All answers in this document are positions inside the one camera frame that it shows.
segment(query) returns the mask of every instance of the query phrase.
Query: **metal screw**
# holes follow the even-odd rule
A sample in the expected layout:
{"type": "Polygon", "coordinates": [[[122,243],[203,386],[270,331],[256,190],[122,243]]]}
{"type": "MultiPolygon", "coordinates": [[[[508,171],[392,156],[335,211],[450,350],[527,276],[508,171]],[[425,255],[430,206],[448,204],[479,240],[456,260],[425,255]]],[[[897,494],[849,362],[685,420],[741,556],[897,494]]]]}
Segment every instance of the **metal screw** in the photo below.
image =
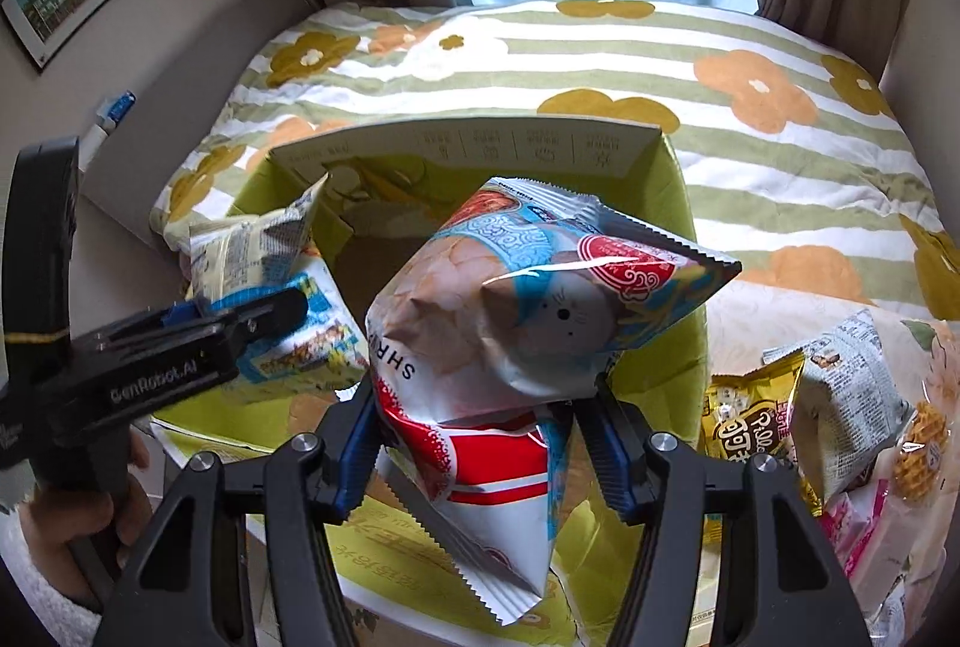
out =
{"type": "Polygon", "coordinates": [[[650,436],[650,445],[661,452],[673,452],[677,448],[677,436],[669,433],[655,433],[650,436]]]}
{"type": "Polygon", "coordinates": [[[757,470],[763,471],[765,474],[772,474],[776,471],[776,460],[770,455],[755,455],[754,465],[757,467],[757,470]]]}
{"type": "Polygon", "coordinates": [[[208,471],[210,468],[213,468],[214,463],[217,462],[217,456],[212,452],[203,450],[203,452],[198,452],[192,458],[190,458],[190,470],[191,471],[208,471]]]}
{"type": "Polygon", "coordinates": [[[317,441],[317,436],[314,436],[312,433],[298,433],[294,436],[290,445],[298,452],[312,452],[317,448],[317,444],[319,443],[320,441],[317,441]]]}

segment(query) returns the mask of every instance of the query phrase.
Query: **waffle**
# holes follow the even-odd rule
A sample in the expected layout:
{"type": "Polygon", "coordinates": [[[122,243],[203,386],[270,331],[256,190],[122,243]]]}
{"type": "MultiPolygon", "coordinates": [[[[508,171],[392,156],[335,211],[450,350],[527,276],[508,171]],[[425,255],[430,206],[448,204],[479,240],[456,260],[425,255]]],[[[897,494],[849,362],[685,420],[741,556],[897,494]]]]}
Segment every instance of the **waffle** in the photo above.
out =
{"type": "Polygon", "coordinates": [[[944,412],[929,401],[920,401],[894,464],[896,494],[906,501],[916,502],[933,492],[948,440],[944,412]]]}

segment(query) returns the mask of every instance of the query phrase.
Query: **blue gripper pad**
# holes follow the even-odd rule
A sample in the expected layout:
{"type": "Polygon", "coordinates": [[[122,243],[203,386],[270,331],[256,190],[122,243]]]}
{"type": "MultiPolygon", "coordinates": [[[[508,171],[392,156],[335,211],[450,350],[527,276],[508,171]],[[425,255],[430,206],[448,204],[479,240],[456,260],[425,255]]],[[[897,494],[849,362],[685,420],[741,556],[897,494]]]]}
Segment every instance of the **blue gripper pad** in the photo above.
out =
{"type": "Polygon", "coordinates": [[[192,300],[184,300],[168,308],[167,313],[160,318],[160,324],[164,327],[176,327],[199,318],[200,309],[197,308],[197,304],[192,300]]]}
{"type": "Polygon", "coordinates": [[[596,396],[574,401],[573,410],[607,506],[626,524],[637,524],[648,489],[641,439],[650,432],[640,409],[616,400],[604,385],[596,396]]]}
{"type": "Polygon", "coordinates": [[[383,444],[368,375],[352,398],[326,410],[317,435],[323,441],[323,466],[314,501],[326,506],[326,522],[340,524],[363,501],[383,444]]]}

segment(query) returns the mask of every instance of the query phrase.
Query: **white sleeve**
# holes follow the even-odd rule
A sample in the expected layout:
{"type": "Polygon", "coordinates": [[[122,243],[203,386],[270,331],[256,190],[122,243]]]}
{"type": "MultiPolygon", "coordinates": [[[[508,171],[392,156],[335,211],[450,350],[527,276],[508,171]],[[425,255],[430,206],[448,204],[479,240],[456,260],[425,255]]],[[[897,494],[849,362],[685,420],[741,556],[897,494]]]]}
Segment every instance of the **white sleeve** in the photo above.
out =
{"type": "Polygon", "coordinates": [[[18,513],[0,513],[0,556],[13,581],[43,626],[61,647],[89,647],[100,616],[51,588],[37,571],[23,537],[18,513]]]}

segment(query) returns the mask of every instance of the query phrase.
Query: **red packaging stripe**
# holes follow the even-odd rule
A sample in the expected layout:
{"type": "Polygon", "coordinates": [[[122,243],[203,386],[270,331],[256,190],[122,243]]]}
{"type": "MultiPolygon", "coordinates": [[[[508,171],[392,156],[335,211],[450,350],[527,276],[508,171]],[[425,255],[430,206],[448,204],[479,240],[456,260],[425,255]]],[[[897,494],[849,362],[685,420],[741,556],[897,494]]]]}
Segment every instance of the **red packaging stripe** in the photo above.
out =
{"type": "Polygon", "coordinates": [[[530,436],[493,433],[451,436],[456,450],[456,484],[488,484],[547,472],[547,450],[530,436]]]}
{"type": "Polygon", "coordinates": [[[511,504],[515,501],[525,501],[528,498],[536,498],[546,495],[547,483],[527,484],[526,487],[515,487],[514,489],[501,489],[497,492],[451,492],[448,500],[455,504],[474,504],[474,506],[498,506],[500,504],[511,504]]]}

